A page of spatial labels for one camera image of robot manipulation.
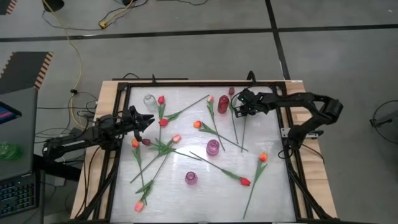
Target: green bottle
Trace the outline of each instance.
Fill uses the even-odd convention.
[[[0,142],[0,159],[16,160],[22,155],[21,147],[16,144]]]

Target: red glass vase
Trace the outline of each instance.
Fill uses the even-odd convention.
[[[218,100],[218,112],[223,114],[226,112],[226,110],[228,109],[228,104],[229,104],[229,98],[226,95],[223,95],[222,97],[220,97],[220,99]]]

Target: wooden table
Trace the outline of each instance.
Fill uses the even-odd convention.
[[[225,82],[226,80],[179,80],[179,81],[158,81],[158,82]],[[259,82],[285,82],[287,87],[287,94],[297,93],[297,92],[305,92],[304,85],[302,81],[279,81],[279,80],[260,80]],[[131,83],[150,83],[151,81],[129,81]],[[249,80],[228,80],[228,82],[251,82]],[[116,90],[118,87],[118,81],[105,81],[103,82],[101,92],[99,93],[99,100],[96,109],[95,117],[99,118],[100,116],[106,114],[112,114],[114,101],[116,97]],[[124,95],[121,96],[121,103],[119,105],[123,105]],[[292,117],[294,124],[302,124],[307,119],[311,117],[311,114],[305,108],[291,108]],[[284,113],[284,109],[282,109],[282,116],[284,118],[284,123],[287,125],[287,118]],[[313,148],[314,150],[320,153],[320,147],[317,140],[305,140],[304,144]],[[96,150],[97,146],[90,147],[86,150],[86,157],[85,157],[85,166],[86,166],[86,175],[88,176],[88,165],[90,163],[91,158]],[[88,187],[88,195],[87,199],[88,202],[91,201],[95,193],[98,189],[98,183],[100,181],[100,175],[104,160],[104,150],[99,150],[95,157],[93,158],[93,163],[91,165],[90,170],[90,184]],[[323,165],[322,159],[316,155],[314,152],[308,150],[306,147],[302,147],[300,150],[302,164],[305,174],[305,179],[307,181],[308,190],[317,200],[317,202],[323,207],[323,209],[332,217],[336,217],[336,210],[333,203],[333,198],[331,196],[328,177],[326,175],[325,166]],[[113,163],[113,159],[109,160],[109,169]],[[76,192],[75,202],[73,204],[72,214],[70,218],[74,218],[79,211],[81,204],[83,203],[83,199],[85,196],[85,181],[84,181],[84,172],[80,175],[80,181],[78,184],[78,189]],[[105,192],[103,196],[103,200],[101,203],[101,210],[99,213],[100,218],[105,217],[105,210],[106,210],[106,203],[108,201],[108,194],[109,189]],[[303,197],[301,191],[297,189],[298,201],[301,216],[305,218],[307,215],[305,213],[305,207],[303,202]]]

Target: gray floor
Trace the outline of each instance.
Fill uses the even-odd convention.
[[[57,15],[66,26],[97,28],[104,14],[119,5],[112,0],[66,1]],[[398,24],[397,1],[272,1],[278,27]],[[10,16],[0,16],[0,37],[63,35],[42,19],[40,0],[18,0]],[[45,15],[53,24],[57,20]],[[179,30],[269,28],[261,0],[209,0],[193,7],[156,2],[133,9],[103,31],[70,34],[120,34]],[[307,91],[340,99],[340,120],[324,127],[320,138],[326,171],[338,216],[343,220],[395,223],[398,220],[398,148],[385,142],[369,125],[381,103],[397,98],[398,29],[295,32],[280,35],[292,79],[304,80]],[[83,58],[79,90],[98,96],[101,82],[133,72],[141,77],[237,79],[253,70],[258,79],[282,79],[272,34],[198,35],[133,39],[77,40]],[[39,91],[40,106],[66,106],[78,77],[78,60],[66,41],[0,43],[0,65],[13,51],[53,51],[55,57]],[[78,96],[76,105],[91,100]],[[390,106],[380,113],[387,113]],[[62,127],[67,111],[37,113],[37,130]],[[396,139],[387,126],[382,132]],[[40,153],[41,146],[35,151]],[[65,156],[79,156],[81,152]],[[67,183],[47,203],[47,215],[73,203],[76,184]],[[62,220],[47,217],[46,223]]]

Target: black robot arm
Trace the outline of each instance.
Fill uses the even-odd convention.
[[[254,94],[244,89],[238,100],[242,106],[234,108],[236,117],[255,115],[258,112],[267,114],[270,110],[280,107],[304,107],[309,110],[312,117],[301,125],[294,125],[288,133],[289,145],[299,149],[306,135],[323,124],[333,124],[337,121],[343,105],[333,98],[313,93],[294,93],[287,96],[279,96],[273,93]],[[318,109],[316,102],[323,103]]]
[[[43,157],[53,161],[67,152],[99,145],[102,149],[115,150],[120,146],[118,139],[133,131],[134,137],[141,141],[139,133],[143,132],[152,122],[154,115],[140,114],[134,106],[124,110],[120,117],[104,115],[95,121],[95,125],[84,131],[72,129],[67,136],[46,140]]]

